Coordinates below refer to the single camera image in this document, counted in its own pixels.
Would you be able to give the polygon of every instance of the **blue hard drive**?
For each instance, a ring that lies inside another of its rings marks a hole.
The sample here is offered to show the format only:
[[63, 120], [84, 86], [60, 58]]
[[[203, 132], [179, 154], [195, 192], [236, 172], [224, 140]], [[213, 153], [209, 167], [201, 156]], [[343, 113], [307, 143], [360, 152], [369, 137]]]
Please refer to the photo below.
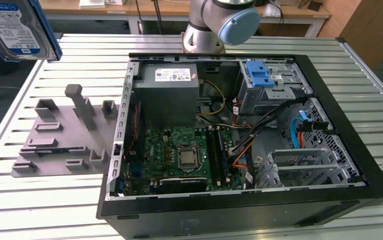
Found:
[[0, 0], [4, 61], [60, 59], [62, 50], [38, 0]]

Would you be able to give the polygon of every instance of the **green motherboard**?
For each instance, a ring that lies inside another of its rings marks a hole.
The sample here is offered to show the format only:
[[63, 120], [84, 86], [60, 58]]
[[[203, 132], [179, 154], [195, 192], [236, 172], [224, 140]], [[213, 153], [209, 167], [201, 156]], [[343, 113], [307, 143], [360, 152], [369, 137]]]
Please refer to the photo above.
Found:
[[[233, 146], [232, 131], [218, 129], [222, 145]], [[229, 172], [228, 182], [220, 184], [212, 178], [210, 154], [206, 148], [205, 128], [147, 129], [145, 136], [142, 175], [133, 181], [134, 195], [151, 194], [153, 181], [166, 178], [201, 177], [208, 179], [206, 191], [240, 189], [240, 171]]]

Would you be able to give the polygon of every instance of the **desk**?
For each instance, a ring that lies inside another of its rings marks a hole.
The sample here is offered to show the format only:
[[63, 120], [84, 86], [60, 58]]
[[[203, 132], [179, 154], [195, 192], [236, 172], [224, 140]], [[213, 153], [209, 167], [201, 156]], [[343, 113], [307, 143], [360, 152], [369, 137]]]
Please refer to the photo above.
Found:
[[[79, 9], [79, 0], [39, 0], [48, 19], [58, 20], [127, 20], [130, 33], [139, 34], [138, 11], [134, 0], [129, 0], [125, 5], [106, 5], [106, 8]], [[155, 9], [150, 0], [138, 0], [139, 10], [143, 20], [155, 21]], [[331, 13], [324, 7], [319, 11], [297, 8], [295, 6], [281, 6], [285, 24], [311, 25], [305, 37], [316, 37]], [[163, 21], [189, 21], [189, 3], [182, 0], [159, 0], [159, 10]], [[257, 7], [262, 15], [265, 7]], [[278, 17], [262, 17], [261, 23], [277, 24]]]
[[[72, 105], [67, 84], [82, 84], [94, 105], [121, 103], [129, 53], [179, 53], [178, 35], [64, 34], [60, 62], [36, 61], [0, 123], [0, 239], [119, 240], [95, 218], [102, 174], [12, 178], [39, 99]], [[347, 44], [332, 38], [252, 37], [226, 53], [308, 55], [383, 170], [383, 84]], [[383, 239], [383, 204], [365, 207], [323, 226], [190, 236], [186, 239]]]
[[[154, 4], [150, 0], [138, 0], [139, 10], [143, 20], [157, 20]], [[129, 1], [129, 26], [130, 33], [138, 34], [138, 10], [135, 1]], [[159, 12], [162, 21], [189, 21], [189, 2], [185, 0], [159, 0]], [[265, 7], [256, 8], [262, 16]], [[319, 31], [325, 20], [331, 17], [331, 13], [324, 7], [319, 11], [307, 9], [307, 6], [297, 8], [296, 6], [281, 6], [285, 24], [308, 24], [311, 25], [305, 37], [317, 37]], [[261, 23], [278, 24], [278, 17], [262, 17]]]
[[79, 0], [39, 0], [47, 19], [55, 20], [127, 20], [130, 2], [126, 5], [107, 4], [99, 9], [79, 9]]

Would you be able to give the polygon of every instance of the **motherboard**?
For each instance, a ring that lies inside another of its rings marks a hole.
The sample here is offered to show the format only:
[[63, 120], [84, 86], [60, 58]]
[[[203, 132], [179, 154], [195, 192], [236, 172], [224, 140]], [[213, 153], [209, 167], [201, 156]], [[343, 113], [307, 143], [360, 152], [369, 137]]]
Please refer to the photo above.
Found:
[[133, 163], [134, 195], [241, 189], [241, 172], [229, 172], [229, 128], [147, 129], [143, 162]]

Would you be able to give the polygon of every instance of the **blue drive bay latch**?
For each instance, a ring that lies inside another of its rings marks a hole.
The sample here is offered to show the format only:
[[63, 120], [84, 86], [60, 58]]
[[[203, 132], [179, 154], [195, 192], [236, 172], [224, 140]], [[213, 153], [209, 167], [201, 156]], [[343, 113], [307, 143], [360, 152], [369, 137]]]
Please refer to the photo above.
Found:
[[272, 88], [276, 85], [261, 61], [246, 61], [246, 72], [254, 88]]

